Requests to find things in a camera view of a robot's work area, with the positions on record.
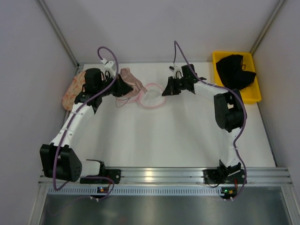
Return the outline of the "pink satin bra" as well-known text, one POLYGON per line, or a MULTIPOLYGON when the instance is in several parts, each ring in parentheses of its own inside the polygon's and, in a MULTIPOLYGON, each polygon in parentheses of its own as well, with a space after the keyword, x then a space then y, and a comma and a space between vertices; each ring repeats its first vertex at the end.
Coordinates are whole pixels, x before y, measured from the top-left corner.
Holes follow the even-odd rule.
POLYGON ((128 67, 122 68, 120 70, 120 76, 123 79, 123 81, 131 87, 133 90, 130 91, 128 94, 125 94, 122 97, 116 98, 115 100, 115 106, 117 108, 120 108, 124 106, 125 104, 130 104, 138 101, 138 98, 143 92, 144 94, 148 91, 142 82, 137 79, 130 71, 128 67))

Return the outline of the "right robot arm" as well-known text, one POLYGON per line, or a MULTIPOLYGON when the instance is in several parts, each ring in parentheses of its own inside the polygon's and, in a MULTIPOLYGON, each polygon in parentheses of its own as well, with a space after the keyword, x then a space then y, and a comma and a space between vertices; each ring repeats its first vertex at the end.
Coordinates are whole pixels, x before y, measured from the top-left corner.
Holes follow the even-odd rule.
POLYGON ((169 67, 172 76, 162 96, 179 95, 188 90, 214 104, 215 121, 222 131, 221 156, 219 170, 224 176, 231 176, 241 170, 241 159, 238 156, 237 140, 244 128, 245 108, 238 91, 228 91, 198 77, 193 64, 169 67))

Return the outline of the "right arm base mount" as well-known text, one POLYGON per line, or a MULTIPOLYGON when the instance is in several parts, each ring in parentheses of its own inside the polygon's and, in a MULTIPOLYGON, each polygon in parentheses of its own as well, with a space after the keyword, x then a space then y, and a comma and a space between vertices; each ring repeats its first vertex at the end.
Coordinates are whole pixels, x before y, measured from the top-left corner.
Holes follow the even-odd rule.
POLYGON ((216 188, 219 185, 230 184, 239 185, 243 184, 246 175, 244 170, 240 170, 237 173, 224 175, 224 173, 217 169, 206 169, 203 171, 204 183, 212 188, 216 188))

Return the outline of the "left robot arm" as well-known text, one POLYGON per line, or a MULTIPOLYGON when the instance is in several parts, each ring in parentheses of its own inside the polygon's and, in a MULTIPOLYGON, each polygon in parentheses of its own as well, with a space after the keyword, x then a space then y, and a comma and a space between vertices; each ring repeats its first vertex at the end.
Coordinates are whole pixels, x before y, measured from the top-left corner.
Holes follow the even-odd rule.
POLYGON ((138 82, 129 68, 121 69, 117 75, 113 69, 90 68, 73 79, 62 100, 70 115, 56 137, 39 151, 45 177, 76 182, 105 175, 104 162, 89 159, 86 150, 77 146, 79 139, 104 97, 134 97, 142 89, 138 82))

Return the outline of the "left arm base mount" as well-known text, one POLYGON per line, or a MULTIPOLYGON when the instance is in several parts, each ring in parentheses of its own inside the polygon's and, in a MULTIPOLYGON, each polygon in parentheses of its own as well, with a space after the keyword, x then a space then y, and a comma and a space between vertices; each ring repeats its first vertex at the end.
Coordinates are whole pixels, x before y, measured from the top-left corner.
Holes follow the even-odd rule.
POLYGON ((80 178, 81 184, 119 184, 121 179, 120 169, 106 169, 104 174, 80 178))

